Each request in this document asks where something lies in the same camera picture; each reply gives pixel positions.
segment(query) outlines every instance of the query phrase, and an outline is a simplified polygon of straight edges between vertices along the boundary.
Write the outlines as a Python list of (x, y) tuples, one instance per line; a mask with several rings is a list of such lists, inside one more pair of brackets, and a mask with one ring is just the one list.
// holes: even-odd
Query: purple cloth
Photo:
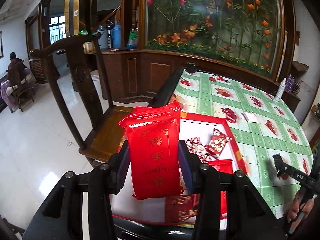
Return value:
[[(31, 70), (29, 68), (25, 68), (23, 70), (25, 72), (26, 75), (28, 74), (32, 74)], [(30, 87), (34, 87), (35, 83), (26, 83), (27, 85), (29, 85)], [(15, 101), (13, 96), (8, 96), (7, 95), (7, 88), (11, 87), (11, 83), (9, 80), (6, 80), (4, 82), (1, 83), (1, 97), (4, 100), (4, 102), (11, 108), (15, 108)]]

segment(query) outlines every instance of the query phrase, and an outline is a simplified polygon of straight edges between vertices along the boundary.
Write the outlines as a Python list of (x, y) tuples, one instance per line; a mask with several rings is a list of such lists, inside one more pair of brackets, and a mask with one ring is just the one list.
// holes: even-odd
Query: chair seat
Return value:
[(134, 108), (125, 106), (114, 106), (109, 108), (104, 114), (104, 122), (96, 130), (88, 135), (85, 140), (90, 145), (85, 150), (79, 152), (87, 157), (107, 162), (111, 155), (119, 152), (120, 143), (123, 143), (124, 129), (118, 122), (132, 113)]

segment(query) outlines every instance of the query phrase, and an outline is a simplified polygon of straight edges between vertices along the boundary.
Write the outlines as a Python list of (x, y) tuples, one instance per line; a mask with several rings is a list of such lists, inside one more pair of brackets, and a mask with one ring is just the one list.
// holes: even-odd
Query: chair backrest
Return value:
[(21, 81), (26, 77), (24, 71), (24, 65), (23, 62), (18, 62), (14, 64), (9, 70), (8, 70), (8, 80), (10, 81), (12, 86), (17, 85), (20, 89), (22, 87)]
[(68, 66), (70, 68), (71, 75), (73, 77), (74, 82), (77, 85), (81, 99), (89, 114), (92, 127), (95, 130), (102, 119), (103, 111), (98, 93), (95, 89), (90, 75), (90, 70), (87, 66), (86, 55), (84, 53), (83, 44), (87, 41), (94, 42), (97, 52), (97, 60), (100, 65), (100, 72), (102, 75), (100, 79), (103, 79), (106, 86), (109, 107), (113, 107), (107, 72), (103, 62), (101, 50), (98, 44), (98, 39), (100, 37), (100, 33), (98, 33), (95, 36), (87, 34), (74, 35), (58, 40), (45, 49), (34, 49), (30, 52), (32, 58), (41, 59), (41, 65), (43, 66), (44, 74), (50, 84), (50, 87), (60, 108), (60, 111), (62, 112), (62, 115), (66, 120), (67, 125), (69, 126), (73, 136), (75, 137), (81, 149), (86, 148), (86, 145), (84, 144), (82, 137), (78, 129), (76, 128), (76, 125), (62, 97), (57, 81), (54, 78), (55, 69), (49, 63), (49, 56), (57, 50), (63, 49), (66, 51)]

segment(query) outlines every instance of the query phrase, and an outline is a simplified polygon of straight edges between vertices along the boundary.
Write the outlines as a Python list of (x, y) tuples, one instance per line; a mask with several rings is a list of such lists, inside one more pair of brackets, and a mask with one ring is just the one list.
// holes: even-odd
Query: blue thermos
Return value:
[(111, 31), (113, 48), (120, 49), (121, 48), (121, 25), (117, 23), (115, 27)]

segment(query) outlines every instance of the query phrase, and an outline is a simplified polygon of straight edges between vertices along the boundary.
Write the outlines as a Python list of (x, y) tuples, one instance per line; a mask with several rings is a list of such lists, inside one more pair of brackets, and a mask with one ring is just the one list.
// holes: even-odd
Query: wooden chair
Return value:
[[(80, 147), (79, 152), (85, 155), (92, 165), (100, 165), (100, 162), (95, 160), (107, 162), (112, 154), (118, 152), (121, 138), (124, 135), (124, 129), (119, 127), (118, 122), (133, 111), (131, 107), (113, 105), (107, 72), (98, 44), (100, 36), (101, 34), (99, 33), (96, 36), (87, 34), (74, 35), (58, 40), (45, 49), (34, 49), (30, 52), (33, 58), (41, 59), (45, 76), (60, 111)], [(90, 70), (87, 66), (83, 48), (83, 44), (87, 41), (94, 42), (101, 73), (100, 79), (103, 79), (106, 85), (109, 108), (104, 114), (98, 93), (90, 76)], [(66, 51), (71, 75), (78, 87), (79, 94), (91, 120), (92, 131), (85, 140), (82, 139), (62, 97), (57, 81), (54, 78), (55, 70), (48, 64), (48, 57), (61, 49)]]
[(12, 92), (12, 96), (14, 98), (14, 101), (18, 104), (19, 109), (21, 112), (23, 112), (22, 109), (22, 100), (32, 100), (34, 102), (31, 87), (29, 84), (21, 84), (21, 81), (26, 77), (26, 75), (23, 72), (24, 65), (23, 62), (18, 62), (14, 64), (9, 70), (8, 70), (8, 80), (10, 81), (12, 86), (18, 86), (18, 89), (14, 90)]

